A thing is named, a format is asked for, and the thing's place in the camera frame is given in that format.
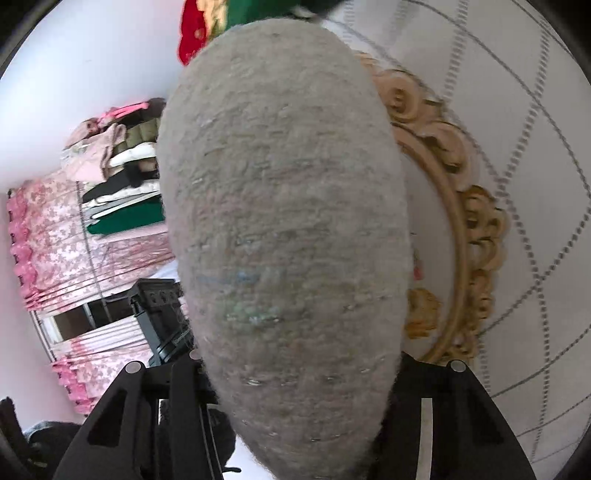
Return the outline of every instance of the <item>white ceiling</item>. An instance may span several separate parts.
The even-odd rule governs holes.
[[[0,79],[0,192],[59,168],[82,120],[111,106],[166,97],[182,0],[63,0]]]

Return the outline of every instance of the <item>green folded cloth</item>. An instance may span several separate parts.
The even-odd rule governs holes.
[[[158,129],[160,128],[160,118],[153,118],[135,127],[128,128],[125,134],[125,140],[115,145],[112,156],[134,148],[140,143],[155,142],[158,138]]]
[[[298,5],[324,15],[339,3],[339,0],[228,0],[226,29],[265,18],[291,16]]]
[[[110,235],[117,232],[125,232],[139,226],[152,225],[162,222],[164,212],[160,196],[150,198],[135,205],[117,210],[102,217],[98,222],[89,225],[86,229],[93,235]]]

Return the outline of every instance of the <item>pink cloth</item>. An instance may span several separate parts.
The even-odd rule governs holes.
[[[148,365],[152,351],[134,317],[58,343],[54,352],[60,359],[51,369],[66,387],[76,411],[89,414],[126,364]]]
[[[167,234],[159,233],[105,245],[88,236],[89,259],[76,184],[61,170],[26,182],[11,199],[12,248],[22,251],[24,258],[30,252],[16,272],[24,275],[21,295],[28,310],[57,314],[96,298],[90,259],[100,289],[107,294],[149,277],[174,258]]]
[[[168,227],[165,222],[153,223],[152,225],[140,226],[132,228],[124,232],[112,233],[111,235],[104,235],[97,239],[101,245],[111,244],[112,242],[119,242],[120,240],[130,240],[132,238],[140,238],[143,236],[157,235],[158,233],[168,232]]]
[[[124,125],[112,124],[105,132],[79,141],[62,151],[61,167],[72,181],[100,183],[108,176],[105,168],[113,147],[125,140]]]
[[[96,135],[99,132],[99,125],[96,122],[96,118],[89,118],[84,120],[78,125],[74,131],[70,134],[64,148],[69,148],[72,145],[78,143],[80,140]]]
[[[121,118],[122,116],[129,115],[137,110],[145,110],[150,106],[148,102],[134,103],[133,105],[127,105],[122,107],[111,107],[107,112],[103,113],[98,119],[98,125],[101,128],[106,127],[111,122]]]

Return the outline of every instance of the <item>white wall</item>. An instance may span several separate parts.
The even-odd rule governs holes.
[[[111,106],[166,97],[182,0],[63,0],[0,80],[0,192],[59,167],[63,141]]]
[[[0,397],[24,427],[75,420],[18,295],[4,193],[59,168],[82,120],[110,106],[167,96],[182,0],[63,0],[35,28],[0,79]]]

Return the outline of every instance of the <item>white folded towel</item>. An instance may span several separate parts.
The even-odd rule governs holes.
[[[134,148],[130,148],[115,155],[109,160],[109,167],[118,167],[129,161],[141,160],[142,158],[152,158],[156,156],[156,143],[155,142],[144,142],[136,145]]]

